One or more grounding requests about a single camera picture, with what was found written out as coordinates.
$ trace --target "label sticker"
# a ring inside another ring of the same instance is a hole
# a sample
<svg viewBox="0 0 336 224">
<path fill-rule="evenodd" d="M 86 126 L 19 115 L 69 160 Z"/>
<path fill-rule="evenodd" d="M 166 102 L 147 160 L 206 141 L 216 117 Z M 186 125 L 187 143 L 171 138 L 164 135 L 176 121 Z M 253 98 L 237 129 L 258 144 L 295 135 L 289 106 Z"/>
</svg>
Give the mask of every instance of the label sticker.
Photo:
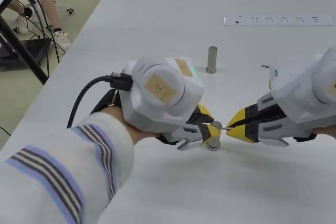
<svg viewBox="0 0 336 224">
<path fill-rule="evenodd" d="M 331 85 L 328 93 L 336 97 L 336 81 Z"/>
<path fill-rule="evenodd" d="M 176 59 L 175 58 L 175 61 L 178 65 L 178 67 L 180 68 L 180 71 L 181 73 L 184 75 L 184 76 L 188 76 L 188 77 L 192 77 L 193 74 L 191 73 L 189 67 L 188 67 L 188 64 L 187 62 L 185 62 L 185 60 L 181 60 L 181 59 Z"/>
<path fill-rule="evenodd" d="M 152 75 L 145 88 L 164 104 L 169 104 L 176 96 L 176 91 L 157 74 Z"/>
</svg>

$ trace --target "white sneaker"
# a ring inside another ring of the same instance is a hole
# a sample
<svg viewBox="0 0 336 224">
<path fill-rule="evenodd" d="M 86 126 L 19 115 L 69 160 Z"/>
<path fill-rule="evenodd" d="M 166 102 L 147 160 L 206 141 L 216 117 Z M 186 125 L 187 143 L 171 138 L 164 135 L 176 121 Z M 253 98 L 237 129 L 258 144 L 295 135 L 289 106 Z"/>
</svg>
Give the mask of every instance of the white sneaker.
<svg viewBox="0 0 336 224">
<path fill-rule="evenodd" d="M 67 34 L 63 31 L 57 31 L 54 33 L 54 38 L 56 46 L 63 49 L 64 51 L 62 50 L 62 52 L 65 54 L 65 52 L 71 46 L 71 41 L 67 38 Z"/>
<path fill-rule="evenodd" d="M 27 20 L 26 17 L 19 15 L 17 17 L 17 19 L 15 20 L 16 24 L 17 24 L 17 30 L 19 33 L 23 34 L 23 35 L 27 35 L 30 33 L 30 31 L 33 31 L 34 28 L 34 24 L 36 20 L 37 20 L 37 15 L 35 13 L 35 11 L 33 9 L 31 9 L 33 11 L 32 16 L 29 18 L 29 20 Z"/>
</svg>

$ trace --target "floor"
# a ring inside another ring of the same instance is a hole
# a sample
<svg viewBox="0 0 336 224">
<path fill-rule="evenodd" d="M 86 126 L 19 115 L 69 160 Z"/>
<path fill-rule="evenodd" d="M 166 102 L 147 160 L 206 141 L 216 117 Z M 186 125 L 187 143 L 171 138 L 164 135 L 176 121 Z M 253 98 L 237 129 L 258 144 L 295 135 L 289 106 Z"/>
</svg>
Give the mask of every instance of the floor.
<svg viewBox="0 0 336 224">
<path fill-rule="evenodd" d="M 74 40 L 100 0 L 56 1 L 70 5 L 75 10 L 75 14 L 72 16 L 62 8 L 58 10 L 63 30 L 71 40 Z M 15 20 L 16 15 L 11 10 L 6 10 L 3 17 L 10 24 Z M 20 39 L 29 38 L 30 36 L 20 37 Z M 56 54 L 51 49 L 51 71 L 56 67 Z M 13 132 L 41 88 L 42 85 L 29 70 L 6 71 L 0 69 L 0 127 L 10 133 Z M 0 149 L 7 140 L 8 135 L 0 129 Z"/>
</svg>

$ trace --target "striped sleeve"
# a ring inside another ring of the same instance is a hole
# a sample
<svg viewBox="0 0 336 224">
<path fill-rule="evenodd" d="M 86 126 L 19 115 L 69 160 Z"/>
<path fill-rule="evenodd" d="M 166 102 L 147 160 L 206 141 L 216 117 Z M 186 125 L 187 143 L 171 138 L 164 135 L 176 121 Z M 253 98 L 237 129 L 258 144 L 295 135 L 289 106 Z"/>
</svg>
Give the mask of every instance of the striped sleeve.
<svg viewBox="0 0 336 224">
<path fill-rule="evenodd" d="M 95 223 L 133 159 L 127 130 L 104 113 L 26 146 L 0 164 L 0 223 Z"/>
</svg>

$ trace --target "power strip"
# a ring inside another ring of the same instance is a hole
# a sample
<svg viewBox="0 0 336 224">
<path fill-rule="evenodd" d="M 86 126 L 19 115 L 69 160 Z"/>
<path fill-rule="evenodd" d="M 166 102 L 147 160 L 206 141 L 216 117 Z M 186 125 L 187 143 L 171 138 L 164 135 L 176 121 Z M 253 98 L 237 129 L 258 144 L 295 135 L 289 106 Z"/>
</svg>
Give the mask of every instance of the power strip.
<svg viewBox="0 0 336 224">
<path fill-rule="evenodd" d="M 332 26 L 328 15 L 226 15 L 225 26 Z"/>
</svg>

